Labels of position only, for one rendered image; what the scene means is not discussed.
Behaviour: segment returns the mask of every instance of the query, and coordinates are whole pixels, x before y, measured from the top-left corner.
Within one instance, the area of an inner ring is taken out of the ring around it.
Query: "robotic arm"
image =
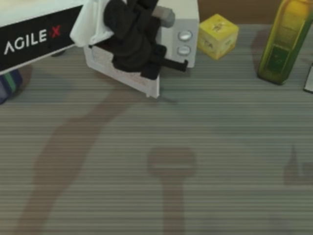
[[[165,59],[166,47],[156,42],[160,27],[175,21],[158,0],[11,1],[17,5],[0,8],[0,74],[72,46],[100,47],[116,69],[151,80],[161,66],[186,71],[187,61]]]

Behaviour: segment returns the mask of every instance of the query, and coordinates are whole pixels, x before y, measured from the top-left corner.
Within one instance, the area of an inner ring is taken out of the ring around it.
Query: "yellow bottle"
[[[282,85],[288,79],[313,20],[313,0],[283,0],[258,69],[261,79]]]

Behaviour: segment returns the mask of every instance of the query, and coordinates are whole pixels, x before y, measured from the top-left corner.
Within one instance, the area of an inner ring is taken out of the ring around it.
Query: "green stripe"
[[[4,78],[5,78],[6,81],[8,82],[8,84],[9,84],[9,86],[10,86],[10,88],[11,88],[12,93],[14,93],[15,90],[16,90],[16,85],[15,85],[15,82],[14,82],[14,80],[13,80],[13,77],[12,77],[11,73],[9,73],[9,72],[6,73],[6,74],[4,75]]]

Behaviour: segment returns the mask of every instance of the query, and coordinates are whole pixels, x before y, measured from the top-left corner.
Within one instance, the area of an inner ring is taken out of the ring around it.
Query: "black label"
[[[0,72],[73,45],[82,6],[0,27]]]

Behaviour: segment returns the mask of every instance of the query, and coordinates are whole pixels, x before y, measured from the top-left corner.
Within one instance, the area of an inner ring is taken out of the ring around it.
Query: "wooden background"
[[[237,24],[270,24],[281,0],[199,0],[200,18],[218,13]]]

